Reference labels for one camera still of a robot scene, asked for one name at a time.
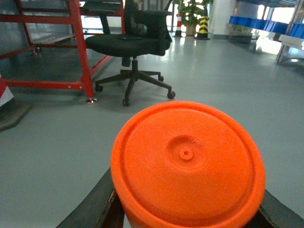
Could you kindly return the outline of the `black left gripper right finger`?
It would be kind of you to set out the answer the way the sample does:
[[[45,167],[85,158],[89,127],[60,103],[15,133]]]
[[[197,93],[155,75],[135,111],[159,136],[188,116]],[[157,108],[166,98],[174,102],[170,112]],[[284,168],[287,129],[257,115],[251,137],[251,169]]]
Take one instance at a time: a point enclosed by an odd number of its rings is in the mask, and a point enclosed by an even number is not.
[[[259,209],[259,228],[304,228],[304,219],[265,190]]]

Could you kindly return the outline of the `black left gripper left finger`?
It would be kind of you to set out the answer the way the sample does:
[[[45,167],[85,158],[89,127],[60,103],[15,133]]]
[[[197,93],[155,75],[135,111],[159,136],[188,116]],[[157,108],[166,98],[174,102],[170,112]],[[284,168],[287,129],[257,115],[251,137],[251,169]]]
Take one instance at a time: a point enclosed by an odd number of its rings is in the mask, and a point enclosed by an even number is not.
[[[114,184],[108,169],[83,201],[58,225],[59,228],[97,228],[109,209]]]

